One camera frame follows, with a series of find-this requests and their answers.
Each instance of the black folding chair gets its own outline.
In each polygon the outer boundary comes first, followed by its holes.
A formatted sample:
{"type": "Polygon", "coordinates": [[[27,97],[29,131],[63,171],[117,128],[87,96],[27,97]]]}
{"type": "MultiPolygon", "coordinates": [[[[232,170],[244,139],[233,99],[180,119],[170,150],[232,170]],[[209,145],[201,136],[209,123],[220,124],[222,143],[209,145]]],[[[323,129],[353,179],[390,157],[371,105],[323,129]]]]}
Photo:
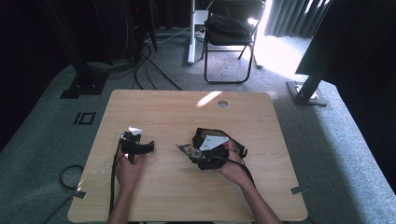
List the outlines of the black folding chair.
{"type": "Polygon", "coordinates": [[[257,30],[262,20],[265,3],[259,0],[214,0],[212,1],[205,22],[205,41],[201,59],[205,53],[205,81],[212,84],[243,83],[250,76],[253,61],[254,45],[257,30]],[[244,46],[242,50],[219,49],[212,46],[244,46]],[[247,75],[242,80],[221,81],[208,80],[207,54],[208,52],[240,51],[238,60],[241,59],[246,47],[250,48],[250,59],[247,75]]]}

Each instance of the person's right arm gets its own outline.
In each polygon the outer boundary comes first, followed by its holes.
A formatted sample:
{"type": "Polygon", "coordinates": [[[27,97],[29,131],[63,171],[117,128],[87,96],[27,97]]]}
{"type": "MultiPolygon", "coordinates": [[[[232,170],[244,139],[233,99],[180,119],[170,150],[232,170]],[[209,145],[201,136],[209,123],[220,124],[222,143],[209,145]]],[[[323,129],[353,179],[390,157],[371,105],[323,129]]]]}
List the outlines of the person's right arm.
{"type": "MultiPolygon", "coordinates": [[[[235,145],[233,144],[233,142],[228,141],[224,145],[228,149],[230,149],[229,160],[241,163],[241,159],[234,151],[235,145]]],[[[260,195],[254,184],[248,178],[247,173],[242,169],[240,165],[227,161],[219,169],[216,169],[214,171],[217,171],[218,173],[222,174],[226,179],[239,186],[256,220],[256,223],[281,223],[279,217],[274,213],[271,207],[260,195]]]]}

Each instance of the hand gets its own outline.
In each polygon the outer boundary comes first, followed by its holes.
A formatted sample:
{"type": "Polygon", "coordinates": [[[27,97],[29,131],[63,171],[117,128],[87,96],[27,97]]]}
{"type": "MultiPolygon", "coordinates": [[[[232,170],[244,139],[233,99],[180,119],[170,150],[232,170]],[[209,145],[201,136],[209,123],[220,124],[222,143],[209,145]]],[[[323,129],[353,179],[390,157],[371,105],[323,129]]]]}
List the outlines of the hand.
{"type": "MultiPolygon", "coordinates": [[[[239,164],[242,163],[242,159],[238,155],[238,153],[235,151],[237,146],[232,140],[229,140],[223,144],[225,147],[230,149],[230,155],[228,157],[229,160],[231,161],[236,161],[239,164]]],[[[215,169],[214,171],[220,173],[223,175],[226,179],[229,181],[241,185],[243,181],[250,181],[248,179],[247,173],[242,169],[242,167],[238,164],[235,164],[233,162],[227,161],[224,165],[222,165],[219,169],[215,169]]]]}
{"type": "Polygon", "coordinates": [[[123,155],[119,150],[118,160],[116,166],[116,177],[120,184],[120,189],[132,190],[139,177],[146,155],[135,155],[134,164],[132,164],[127,156],[123,155]]]}

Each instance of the chair seat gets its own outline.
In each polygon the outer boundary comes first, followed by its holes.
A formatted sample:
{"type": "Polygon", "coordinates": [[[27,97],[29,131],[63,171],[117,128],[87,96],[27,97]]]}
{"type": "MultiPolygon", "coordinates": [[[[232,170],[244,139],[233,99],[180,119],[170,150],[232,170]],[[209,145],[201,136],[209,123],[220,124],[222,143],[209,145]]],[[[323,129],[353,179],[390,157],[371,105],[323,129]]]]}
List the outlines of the chair seat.
{"type": "Polygon", "coordinates": [[[210,29],[207,38],[215,46],[248,46],[253,42],[250,35],[230,35],[214,29],[210,29]]]}

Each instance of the forearm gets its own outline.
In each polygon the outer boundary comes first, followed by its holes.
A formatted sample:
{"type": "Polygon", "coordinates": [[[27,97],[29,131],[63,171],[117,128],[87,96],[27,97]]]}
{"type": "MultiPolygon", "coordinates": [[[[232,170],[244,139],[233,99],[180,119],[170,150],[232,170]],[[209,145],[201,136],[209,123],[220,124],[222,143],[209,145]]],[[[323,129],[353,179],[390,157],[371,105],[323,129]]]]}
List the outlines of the forearm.
{"type": "Polygon", "coordinates": [[[253,213],[256,223],[281,223],[277,215],[249,179],[244,179],[239,182],[238,186],[241,188],[244,197],[247,200],[247,204],[253,213]]]}
{"type": "Polygon", "coordinates": [[[107,224],[112,223],[127,223],[129,209],[131,208],[132,190],[121,189],[113,211],[108,218],[107,224]]]}

